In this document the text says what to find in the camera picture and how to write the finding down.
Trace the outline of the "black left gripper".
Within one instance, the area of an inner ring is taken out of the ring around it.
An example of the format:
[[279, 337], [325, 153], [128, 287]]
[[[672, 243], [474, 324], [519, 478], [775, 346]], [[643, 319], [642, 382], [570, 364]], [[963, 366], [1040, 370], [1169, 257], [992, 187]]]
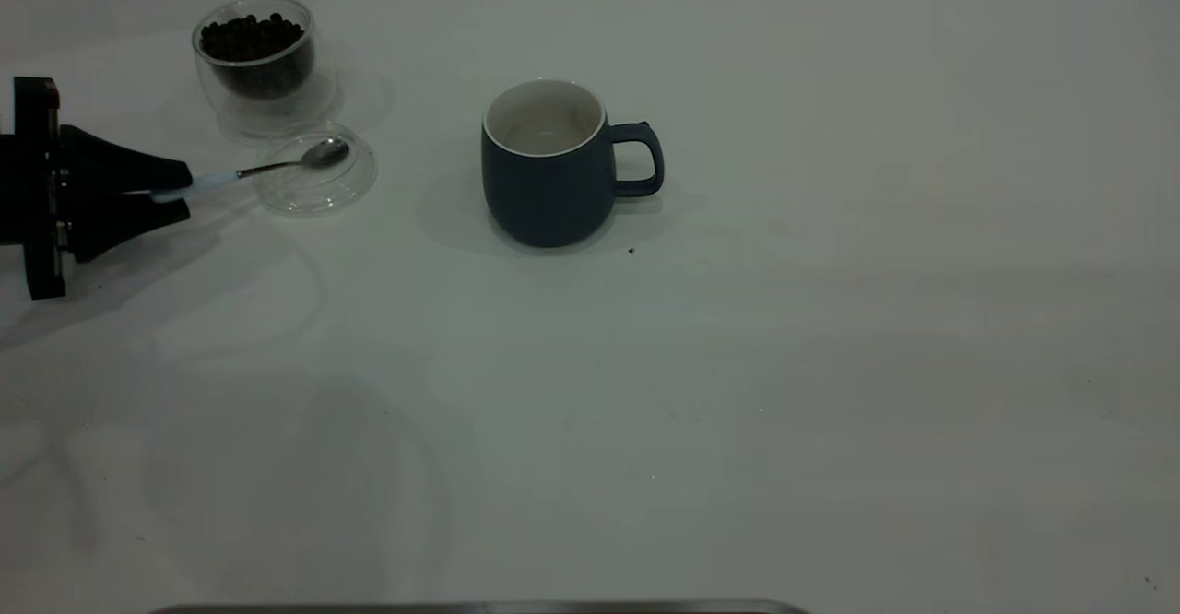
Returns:
[[[184, 201], [159, 203], [135, 194], [194, 185], [188, 164], [81, 128], [60, 128], [60, 93], [50, 77], [13, 77], [13, 131], [1, 136], [1, 244], [21, 249], [34, 301], [64, 298], [64, 249], [88, 264], [118, 244], [191, 217]], [[66, 207], [65, 227], [55, 200], [60, 169], [68, 188], [96, 194]]]

